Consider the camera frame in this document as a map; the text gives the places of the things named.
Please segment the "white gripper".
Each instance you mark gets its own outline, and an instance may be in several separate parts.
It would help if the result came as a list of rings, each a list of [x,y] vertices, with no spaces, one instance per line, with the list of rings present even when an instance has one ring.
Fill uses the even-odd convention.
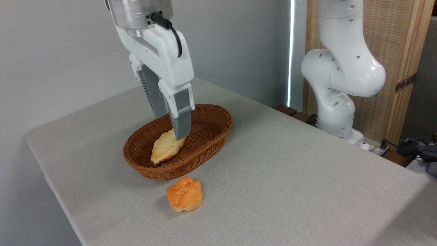
[[[179,57],[175,35],[161,26],[143,30],[139,38],[130,36],[122,28],[116,27],[116,30],[131,53],[133,73],[144,89],[155,118],[167,115],[168,109],[176,140],[186,138],[190,134],[195,102],[190,83],[194,71],[183,34],[177,31],[183,50]]]

